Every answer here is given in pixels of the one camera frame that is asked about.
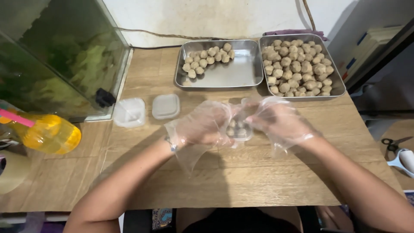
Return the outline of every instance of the plastic glove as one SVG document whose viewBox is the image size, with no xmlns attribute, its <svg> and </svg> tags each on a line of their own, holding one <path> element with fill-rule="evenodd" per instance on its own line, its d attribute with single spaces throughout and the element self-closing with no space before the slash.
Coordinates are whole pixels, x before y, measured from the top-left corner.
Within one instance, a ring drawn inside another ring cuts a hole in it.
<svg viewBox="0 0 414 233">
<path fill-rule="evenodd" d="M 256 113 L 246 121 L 266 134 L 272 143 L 273 156 L 287 154 L 288 148 L 320 135 L 285 99 L 270 96 L 256 104 Z"/>
<path fill-rule="evenodd" d="M 240 110 L 238 105 L 206 100 L 187 116 L 166 123 L 170 143 L 181 167 L 189 174 L 196 162 L 214 146 L 231 146 L 234 139 L 226 135 L 231 118 Z"/>
</svg>

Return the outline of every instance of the fish tank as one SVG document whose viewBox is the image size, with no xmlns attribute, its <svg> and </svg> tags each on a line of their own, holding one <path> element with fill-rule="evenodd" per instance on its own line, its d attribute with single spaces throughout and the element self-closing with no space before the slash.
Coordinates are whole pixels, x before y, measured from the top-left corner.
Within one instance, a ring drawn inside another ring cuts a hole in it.
<svg viewBox="0 0 414 233">
<path fill-rule="evenodd" d="M 101 0 L 0 3 L 0 99 L 26 112 L 110 114 L 129 52 Z"/>
</svg>

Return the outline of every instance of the pink straw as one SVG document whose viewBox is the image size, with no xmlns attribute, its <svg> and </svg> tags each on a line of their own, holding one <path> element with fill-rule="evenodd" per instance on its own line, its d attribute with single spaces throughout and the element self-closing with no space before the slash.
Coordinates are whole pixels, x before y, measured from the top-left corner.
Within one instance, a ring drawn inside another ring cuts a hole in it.
<svg viewBox="0 0 414 233">
<path fill-rule="evenodd" d="M 27 127 L 32 127 L 34 125 L 34 122 L 33 121 L 28 120 L 26 118 L 23 118 L 21 116 L 18 116 L 16 114 L 11 113 L 9 111 L 6 111 L 4 109 L 0 109 L 0 116 L 5 117 L 5 118 L 8 118 L 8 119 L 10 119 L 12 121 L 16 121 L 16 122 L 18 122 L 18 123 L 20 123 L 22 125 L 27 126 Z"/>
</svg>

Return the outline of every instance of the wooden tabletop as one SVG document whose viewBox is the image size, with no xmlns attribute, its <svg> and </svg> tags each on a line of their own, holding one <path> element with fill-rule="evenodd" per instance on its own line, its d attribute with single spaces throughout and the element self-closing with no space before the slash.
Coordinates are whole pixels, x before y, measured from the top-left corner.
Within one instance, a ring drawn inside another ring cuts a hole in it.
<svg viewBox="0 0 414 233">
<path fill-rule="evenodd" d="M 3 212 L 70 211 L 99 180 L 165 133 L 169 120 L 152 117 L 152 100 L 175 93 L 179 117 L 204 100 L 240 103 L 258 89 L 226 92 L 184 92 L 173 85 L 179 48 L 135 50 L 121 99 L 139 97 L 146 104 L 146 124 L 126 129 L 111 121 L 82 123 L 79 146 L 65 155 L 29 150 L 32 171 L 23 184 L 0 196 Z M 378 145 L 370 136 L 348 94 L 330 101 L 297 102 L 294 106 L 333 145 L 402 193 Z M 232 148 L 213 148 L 196 164 L 191 177 L 175 158 L 168 161 L 137 192 L 130 209 L 178 207 L 242 207 L 337 205 L 342 197 L 326 170 L 310 154 L 272 158 L 266 136 Z"/>
</svg>

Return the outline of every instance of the metal tray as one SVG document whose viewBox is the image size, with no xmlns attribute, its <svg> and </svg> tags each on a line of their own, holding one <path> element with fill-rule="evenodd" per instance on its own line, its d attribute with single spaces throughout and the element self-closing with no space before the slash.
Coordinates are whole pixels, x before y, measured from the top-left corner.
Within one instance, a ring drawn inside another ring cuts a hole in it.
<svg viewBox="0 0 414 233">
<path fill-rule="evenodd" d="M 329 54 L 328 50 L 323 44 L 322 39 L 314 34 L 290 34 L 290 35 L 274 35 L 274 36 L 264 36 L 259 39 L 259 47 L 260 47 L 260 57 L 262 55 L 262 50 L 269 46 L 274 40 L 281 40 L 281 41 L 292 41 L 301 39 L 305 43 L 309 41 L 314 41 L 315 44 L 320 44 L 322 46 L 322 52 L 325 55 L 325 58 L 328 58 L 332 61 L 332 67 L 334 68 L 334 72 L 329 76 L 332 79 L 332 91 L 330 96 L 306 96 L 306 97 L 283 97 L 289 101 L 320 101 L 320 100 L 331 100 L 333 98 L 339 97 L 347 91 L 345 88 L 344 82 L 339 75 L 338 69 L 336 68 L 334 61 L 332 60 L 331 55 Z M 267 85 L 267 89 L 271 95 L 274 95 L 270 92 L 269 85 Z"/>
<path fill-rule="evenodd" d="M 228 63 L 214 62 L 207 65 L 202 75 L 189 78 L 183 71 L 184 60 L 192 51 L 208 50 L 211 47 L 223 47 L 225 43 L 231 44 L 235 52 L 233 60 Z M 223 41 L 190 41 L 181 47 L 178 55 L 176 74 L 174 82 L 183 90 L 187 91 L 223 91 L 252 88 L 263 81 L 262 56 L 259 45 L 252 40 L 223 40 Z M 190 80 L 191 87 L 183 86 L 183 82 Z"/>
</svg>

